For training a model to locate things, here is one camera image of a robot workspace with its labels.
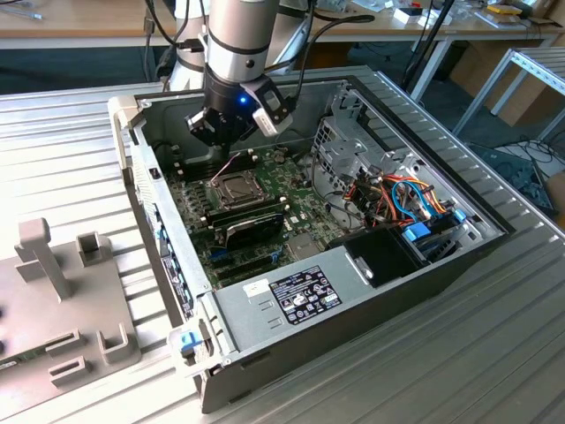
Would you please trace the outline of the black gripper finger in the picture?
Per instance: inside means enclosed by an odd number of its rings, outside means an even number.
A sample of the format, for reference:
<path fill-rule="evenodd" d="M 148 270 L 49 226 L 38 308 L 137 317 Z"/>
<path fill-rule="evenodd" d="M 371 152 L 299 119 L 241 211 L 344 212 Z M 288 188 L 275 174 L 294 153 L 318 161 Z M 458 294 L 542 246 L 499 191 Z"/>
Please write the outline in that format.
<path fill-rule="evenodd" d="M 235 123 L 234 126 L 231 128 L 230 135 L 228 137 L 228 144 L 229 144 L 230 148 L 233 144 L 236 144 L 239 141 L 247 140 L 257 130 L 258 130 L 258 126 L 254 122 L 251 122 L 251 123 L 247 123 L 247 122 Z"/>
<path fill-rule="evenodd" d="M 216 144 L 217 132 L 207 121 L 207 111 L 201 110 L 195 115 L 186 118 L 186 123 L 193 137 L 208 146 Z"/>

